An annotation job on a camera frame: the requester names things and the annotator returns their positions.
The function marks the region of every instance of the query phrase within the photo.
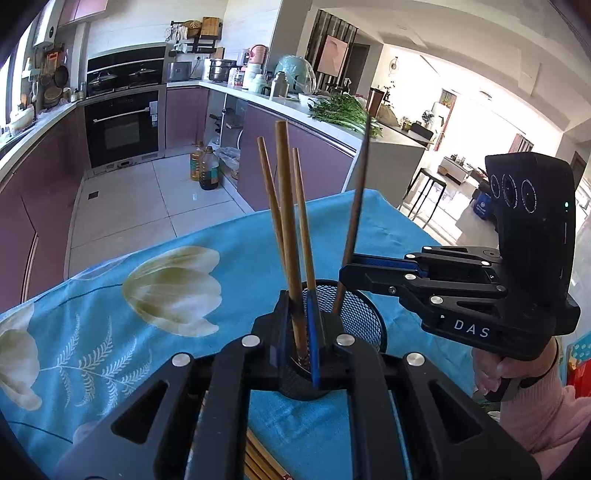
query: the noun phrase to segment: chopstick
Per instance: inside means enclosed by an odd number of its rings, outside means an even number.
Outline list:
[[[294,213],[293,193],[291,190],[290,147],[287,134],[287,122],[275,123],[277,142],[277,172],[279,175],[279,197],[281,205],[281,226],[285,254],[285,276],[294,311],[291,321],[294,330],[295,349],[300,362],[308,356],[306,317],[302,304],[300,277],[300,256],[297,247],[296,216]]]
[[[363,188],[365,187],[365,179],[368,172],[368,158],[369,158],[369,138],[371,137],[371,117],[368,115],[365,121],[365,134],[363,135],[363,143],[361,144],[361,152],[359,154],[359,170],[357,177],[357,185],[355,188],[355,196],[353,197],[353,204],[351,205],[351,217],[349,219],[349,231],[347,232],[347,240],[345,243],[345,252],[343,253],[342,267],[351,263],[353,254],[355,253],[355,243],[357,241],[357,231],[359,230],[359,217],[361,216],[361,206],[363,203]],[[343,301],[345,299],[345,286],[339,282],[337,285],[337,292],[335,303],[333,305],[333,313],[340,315],[343,308]]]
[[[285,248],[283,246],[283,232],[281,230],[281,212],[279,211],[279,204],[277,203],[277,194],[275,192],[275,184],[273,183],[273,175],[271,174],[267,145],[265,144],[265,139],[263,137],[258,137],[256,141],[259,147],[262,176],[265,180],[265,188],[269,198],[269,208],[271,209],[271,217],[273,218],[273,227],[275,229],[275,238],[277,239],[277,247],[279,248],[279,255],[281,257],[281,265],[283,266],[283,271],[286,272]]]
[[[310,229],[308,226],[308,213],[306,211],[306,197],[304,195],[304,181],[301,176],[300,152],[293,149],[295,196],[297,198],[298,211],[300,213],[300,237],[301,250],[306,266],[306,284],[308,291],[316,290],[316,277],[314,276],[314,261],[312,258],[312,244],[310,242]]]

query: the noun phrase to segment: thermos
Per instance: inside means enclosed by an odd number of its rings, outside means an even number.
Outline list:
[[[287,97],[287,92],[290,86],[287,83],[285,72],[277,72],[273,83],[271,84],[271,98],[273,97]]]

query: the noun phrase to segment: bar stool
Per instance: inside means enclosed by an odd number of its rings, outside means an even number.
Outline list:
[[[421,200],[421,197],[423,196],[423,193],[425,192],[425,189],[427,188],[427,185],[429,185],[429,183],[431,183],[431,186],[429,187],[429,190],[427,191],[427,194],[425,195],[425,198],[421,202],[421,205],[419,205],[419,207],[417,209],[417,213],[415,213],[415,217],[421,211],[421,208],[423,207],[423,203],[425,203],[425,200],[427,200],[427,197],[429,196],[429,193],[431,193],[431,189],[433,188],[433,185],[435,185],[437,183],[437,184],[439,184],[439,185],[442,186],[441,193],[439,194],[439,198],[437,199],[437,203],[435,204],[435,208],[431,212],[431,216],[429,217],[429,219],[425,222],[425,225],[423,225],[423,228],[425,228],[427,226],[427,224],[429,223],[429,221],[431,220],[431,218],[433,218],[433,214],[435,213],[435,210],[437,210],[437,205],[439,205],[439,202],[441,201],[441,198],[443,197],[443,193],[445,192],[445,188],[447,186],[447,183],[437,173],[430,172],[426,168],[421,168],[421,170],[418,171],[417,176],[414,177],[413,182],[408,186],[407,194],[406,195],[408,195],[408,193],[413,189],[413,187],[416,184],[416,182],[417,182],[418,178],[420,177],[421,173],[427,177],[427,183],[425,184],[425,186],[421,190],[421,193],[418,196],[417,201],[414,202],[413,207],[410,209],[410,212],[407,215],[408,218],[410,218],[410,216],[412,215],[414,208],[417,206],[417,203]]]

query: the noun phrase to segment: flower pattern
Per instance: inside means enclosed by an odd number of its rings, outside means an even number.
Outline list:
[[[35,304],[29,303],[0,319],[0,388],[25,410],[41,407],[31,389],[40,369],[37,344],[27,332],[34,311]]]
[[[147,323],[168,333],[202,337],[219,327],[204,317],[222,302],[222,287],[209,273],[219,253],[180,247],[144,262],[123,283],[123,296]]]

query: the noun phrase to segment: white tile floor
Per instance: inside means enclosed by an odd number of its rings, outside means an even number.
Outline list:
[[[244,212],[222,186],[202,190],[180,155],[86,180],[75,215],[69,276]]]

